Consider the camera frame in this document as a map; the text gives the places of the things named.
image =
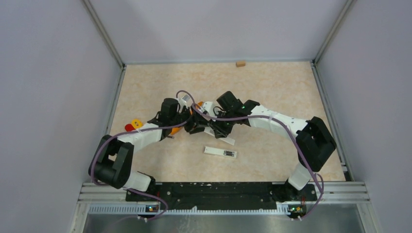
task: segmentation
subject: gray floor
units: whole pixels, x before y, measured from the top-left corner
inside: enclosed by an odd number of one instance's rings
[[[84,233],[363,233],[356,205],[319,205],[308,218],[290,221],[285,216],[163,216],[145,223],[122,215],[89,215]]]

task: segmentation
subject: red object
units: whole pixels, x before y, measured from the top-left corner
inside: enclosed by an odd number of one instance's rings
[[[132,124],[127,124],[127,125],[125,125],[125,126],[124,126],[124,129],[126,130],[126,132],[130,132],[130,131],[135,130],[135,128],[133,127]]]

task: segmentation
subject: gray wall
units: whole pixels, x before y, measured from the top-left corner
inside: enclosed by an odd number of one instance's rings
[[[66,232],[120,69],[79,0],[0,3],[0,232]]]
[[[312,59],[346,0],[91,1],[126,63]]]
[[[412,1],[358,1],[320,63],[357,180],[384,232],[410,232]]]

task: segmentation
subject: wooden block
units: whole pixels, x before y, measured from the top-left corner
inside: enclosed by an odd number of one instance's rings
[[[246,61],[237,61],[236,67],[244,67],[246,65]]]

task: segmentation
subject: beige tabletop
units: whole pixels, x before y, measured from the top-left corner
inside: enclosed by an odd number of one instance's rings
[[[326,122],[309,62],[162,64],[127,66],[111,134],[125,131],[132,119],[146,122],[160,110],[164,98],[178,90],[195,100],[215,101],[230,90],[241,101],[255,100],[276,112],[302,119],[313,116]],[[159,182],[258,182],[284,181],[298,156],[292,142],[263,129],[235,125],[234,146],[207,135],[181,130],[137,152],[133,170]],[[204,154],[205,146],[237,151],[237,158]],[[344,181],[336,151],[320,174],[325,181]]]

